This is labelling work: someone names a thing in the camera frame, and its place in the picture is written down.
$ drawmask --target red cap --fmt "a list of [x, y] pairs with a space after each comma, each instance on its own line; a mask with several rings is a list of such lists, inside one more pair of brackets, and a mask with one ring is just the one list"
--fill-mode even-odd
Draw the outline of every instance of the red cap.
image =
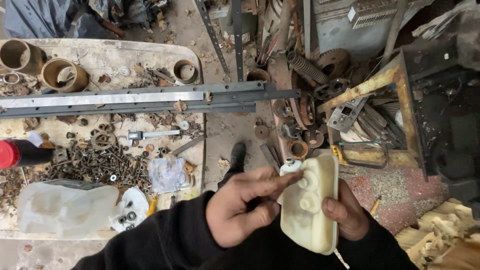
[[9, 140], [0, 141], [0, 169], [8, 169], [17, 165], [20, 160], [20, 149]]

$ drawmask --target concrete floor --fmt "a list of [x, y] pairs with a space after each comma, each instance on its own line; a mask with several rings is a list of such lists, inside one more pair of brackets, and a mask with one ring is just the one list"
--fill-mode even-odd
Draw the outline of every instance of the concrete floor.
[[[168, 39], [174, 41], [174, 44], [206, 55], [201, 58], [206, 64], [203, 70], [205, 84], [222, 83], [222, 79], [229, 81], [223, 76], [223, 70], [193, 2], [175, 1], [169, 5], [174, 6], [170, 11], [164, 12], [165, 20], [169, 22], [165, 31], [161, 32], [158, 27], [153, 27], [154, 33], [149, 34], [138, 27], [132, 28], [127, 31], [127, 39], [144, 41], [150, 37], [156, 43], [166, 43], [168, 35]], [[185, 13], [186, 9], [193, 13], [190, 18]], [[191, 40], [195, 41], [194, 46], [190, 44]], [[254, 47], [247, 46], [245, 50], [247, 53], [244, 53], [244, 71], [247, 73], [253, 63], [249, 52], [253, 53]], [[230, 70], [228, 77], [235, 82], [237, 75], [234, 54], [224, 52], [224, 57]], [[221, 157], [229, 160], [230, 149], [236, 142], [242, 141], [247, 145], [246, 170], [267, 164], [259, 149], [259, 145], [264, 141], [258, 140], [253, 132], [256, 117], [260, 117], [270, 129], [266, 142], [277, 147], [275, 124], [268, 102], [258, 102], [257, 112], [246, 116], [229, 113], [207, 114], [205, 190], [216, 190], [216, 184], [228, 170], [218, 167], [218, 159]], [[348, 182], [366, 209], [370, 209], [377, 196], [383, 196], [384, 200], [375, 217], [394, 234], [414, 224], [416, 216], [435, 207], [448, 196], [445, 187], [437, 178], [424, 184], [421, 174], [416, 170], [392, 168], [375, 172], [363, 168], [341, 167], [340, 171], [340, 177]], [[106, 241], [0, 240], [0, 270], [32, 270], [37, 266], [43, 266], [43, 270], [71, 269], [80, 258], [98, 252], [105, 243]], [[31, 245], [32, 250], [25, 251], [26, 245]]]

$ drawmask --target black sweater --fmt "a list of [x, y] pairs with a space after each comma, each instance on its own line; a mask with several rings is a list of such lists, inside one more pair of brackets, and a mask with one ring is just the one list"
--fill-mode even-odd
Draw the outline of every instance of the black sweater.
[[[180, 201], [136, 228], [113, 237], [95, 255], [81, 259], [75, 270], [163, 269], [323, 269], [342, 270], [335, 254], [311, 252], [280, 229], [280, 215], [240, 245], [223, 249], [213, 239], [205, 207], [213, 192]], [[370, 229], [359, 241], [339, 238], [338, 251], [353, 270], [416, 270], [395, 238], [369, 214]]]

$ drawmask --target workbench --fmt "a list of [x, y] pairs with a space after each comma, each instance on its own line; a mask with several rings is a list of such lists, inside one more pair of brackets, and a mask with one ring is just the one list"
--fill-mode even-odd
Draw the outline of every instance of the workbench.
[[[199, 71], [199, 76], [194, 84], [203, 83], [202, 65], [197, 55], [186, 47], [176, 45], [166, 45], [146, 42], [132, 42], [132, 41], [118, 41], [118, 40], [99, 40], [99, 39], [26, 39], [26, 42], [42, 48], [47, 56], [51, 58], [63, 58], [70, 60], [82, 66], [90, 75], [90, 82], [86, 89], [92, 91], [110, 90], [126, 88], [130, 84], [136, 84], [139, 77], [135, 72], [133, 66], [140, 63], [144, 68], [165, 68], [173, 74], [173, 66], [178, 60], [188, 60], [195, 65]], [[129, 76], [119, 74], [119, 68], [125, 66], [130, 69]], [[111, 78], [109, 83], [99, 83], [98, 79], [106, 74]], [[22, 77], [31, 87], [35, 82], [41, 81], [40, 76]], [[45, 88], [42, 85], [37, 94]], [[80, 138], [88, 138], [92, 129], [98, 129], [99, 124], [107, 124], [109, 122], [109, 114], [102, 115], [86, 115], [79, 116], [78, 119], [86, 118], [88, 125], [81, 127], [77, 123], [66, 124], [57, 120], [55, 117], [42, 117], [40, 125], [34, 130], [38, 134], [46, 132], [49, 135], [49, 140], [54, 145], [67, 147], [70, 139], [66, 138], [67, 132], [76, 134], [76, 140]], [[174, 114], [176, 124], [182, 121], [190, 123], [198, 123], [200, 125], [199, 132], [193, 136], [183, 135], [181, 138], [176, 138], [173, 142], [168, 136], [152, 137], [146, 140], [141, 140], [139, 146], [142, 148], [131, 147], [126, 153], [133, 156], [140, 155], [145, 151], [147, 144], [153, 144], [156, 148], [160, 146], [168, 147], [170, 150], [175, 150], [178, 147], [188, 143], [199, 134], [205, 132], [204, 114], [202, 113], [176, 113]], [[0, 139], [9, 137], [24, 139], [29, 137], [30, 132], [25, 132], [23, 128], [23, 119], [4, 119], [0, 120]], [[126, 136], [128, 131], [166, 131], [170, 130], [170, 126], [159, 125], [157, 129], [149, 122], [147, 114], [136, 114], [136, 121], [132, 122], [125, 120], [114, 124], [115, 136]], [[119, 144], [126, 146], [127, 141], [124, 138], [119, 138]], [[179, 157], [184, 157], [188, 162], [198, 166], [192, 173], [195, 177], [194, 186], [182, 191], [175, 192], [177, 201], [184, 199], [191, 199], [197, 197], [202, 192], [203, 171], [204, 171], [204, 148], [205, 141], [198, 143], [192, 148], [180, 153]], [[149, 159], [155, 158], [155, 151], [150, 153]], [[44, 165], [35, 167], [35, 170], [43, 170]], [[32, 175], [28, 174], [27, 179], [32, 181]], [[170, 206], [171, 193], [160, 194], [157, 201], [157, 210], [168, 209]], [[152, 199], [151, 194], [147, 194], [149, 203]], [[94, 239], [110, 239], [116, 235], [116, 231], [105, 228], [90, 235], [87, 240]], [[17, 226], [17, 215], [14, 207], [9, 207], [8, 213], [0, 219], [0, 238], [6, 239], [56, 239], [53, 233], [23, 233]]]

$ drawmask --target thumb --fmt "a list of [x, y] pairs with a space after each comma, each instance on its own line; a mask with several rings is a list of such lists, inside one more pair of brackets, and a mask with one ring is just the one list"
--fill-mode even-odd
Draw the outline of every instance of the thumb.
[[322, 211], [329, 219], [340, 224], [348, 220], [348, 212], [345, 206], [333, 198], [326, 197], [323, 200]]
[[258, 228], [270, 225], [280, 212], [280, 205], [275, 201], [266, 201], [258, 205], [253, 211], [244, 214], [243, 229], [250, 235]]

